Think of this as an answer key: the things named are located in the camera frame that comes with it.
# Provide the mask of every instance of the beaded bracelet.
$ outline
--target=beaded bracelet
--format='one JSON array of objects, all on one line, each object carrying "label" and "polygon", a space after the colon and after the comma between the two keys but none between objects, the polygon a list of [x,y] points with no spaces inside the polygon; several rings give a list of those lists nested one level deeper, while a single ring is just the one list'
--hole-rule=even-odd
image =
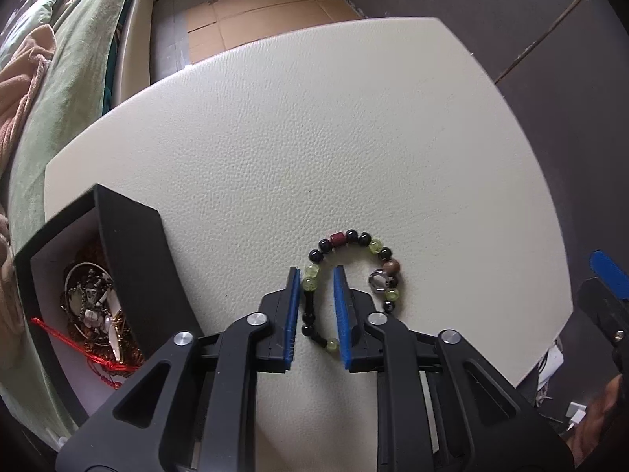
[{"label": "beaded bracelet", "polygon": [[[325,258],[325,254],[331,252],[333,249],[337,249],[338,247],[351,243],[358,243],[360,247],[369,248],[371,253],[377,255],[378,258],[383,261],[383,267],[373,271],[369,275],[368,281],[374,291],[384,293],[384,311],[386,313],[393,312],[393,310],[395,310],[395,302],[399,300],[397,274],[400,270],[400,264],[396,259],[392,258],[393,252],[391,252],[391,249],[383,247],[382,241],[372,238],[370,234],[366,232],[359,236],[358,232],[354,229],[350,229],[345,233],[337,232],[332,234],[329,239],[322,239],[319,242],[319,248],[311,250],[308,254],[308,259],[310,259],[312,264],[309,264],[304,268],[304,279],[301,282],[301,287],[304,290],[306,304],[304,307],[304,313],[301,317],[301,320],[304,323],[301,327],[301,333],[330,352],[338,350],[338,340],[325,339],[315,328],[316,317],[314,311],[315,291],[317,289],[316,278],[320,269],[318,265],[323,261],[323,258]],[[382,279],[380,284],[376,281],[377,277]]]}]

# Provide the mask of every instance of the cardboard box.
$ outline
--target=cardboard box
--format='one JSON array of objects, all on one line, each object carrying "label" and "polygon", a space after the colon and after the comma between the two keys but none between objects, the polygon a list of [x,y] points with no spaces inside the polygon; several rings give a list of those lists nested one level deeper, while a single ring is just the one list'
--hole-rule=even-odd
[{"label": "cardboard box", "polygon": [[[181,330],[201,336],[199,323],[172,261],[155,209],[96,185],[55,215],[15,259],[27,321],[41,318],[68,336],[61,308],[64,269],[76,252],[99,236],[131,333],[148,359]],[[83,424],[113,392],[87,366],[86,358],[38,326],[31,335],[55,390],[76,424]]]},{"label": "cardboard box", "polygon": [[265,37],[360,19],[344,0],[218,0],[186,11],[193,63]]}]

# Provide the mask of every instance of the leather texture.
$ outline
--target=leather texture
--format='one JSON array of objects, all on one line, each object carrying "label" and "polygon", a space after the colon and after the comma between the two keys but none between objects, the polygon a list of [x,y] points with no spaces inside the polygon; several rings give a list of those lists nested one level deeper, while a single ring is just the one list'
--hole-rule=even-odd
[{"label": "leather texture", "polygon": [[[207,332],[256,310],[319,239],[348,228],[401,262],[408,327],[459,330],[514,384],[572,310],[531,148],[435,19],[300,30],[178,72],[49,162],[46,218],[93,183],[159,210]],[[358,248],[328,256],[316,300],[327,337],[335,264],[369,291],[378,261]],[[373,470],[375,375],[348,374],[299,332],[295,348],[291,371],[259,377],[259,470]]]},{"label": "leather texture", "polygon": [[153,0],[133,0],[118,45],[112,105],[118,106],[151,83],[149,51]]}]

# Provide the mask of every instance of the beige cloth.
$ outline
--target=beige cloth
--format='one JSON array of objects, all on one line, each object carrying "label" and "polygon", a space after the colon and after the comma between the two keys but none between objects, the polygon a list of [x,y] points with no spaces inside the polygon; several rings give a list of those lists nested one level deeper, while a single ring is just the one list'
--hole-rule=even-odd
[{"label": "beige cloth", "polygon": [[[42,25],[28,34],[0,71],[0,177],[20,139],[24,121],[55,53],[55,34]],[[24,331],[15,282],[9,224],[0,206],[0,367],[11,367]]]}]

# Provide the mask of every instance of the brown bead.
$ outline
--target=brown bead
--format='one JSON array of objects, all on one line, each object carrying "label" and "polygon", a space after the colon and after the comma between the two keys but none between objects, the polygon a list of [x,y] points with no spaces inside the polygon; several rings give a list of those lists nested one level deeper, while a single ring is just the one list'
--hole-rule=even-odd
[{"label": "brown bead", "polygon": [[329,240],[332,242],[332,247],[335,249],[337,249],[338,247],[342,247],[347,243],[347,238],[342,232],[332,234],[332,236],[329,237]]},{"label": "brown bead", "polygon": [[399,262],[395,259],[388,260],[383,264],[384,272],[391,276],[399,273]]}]

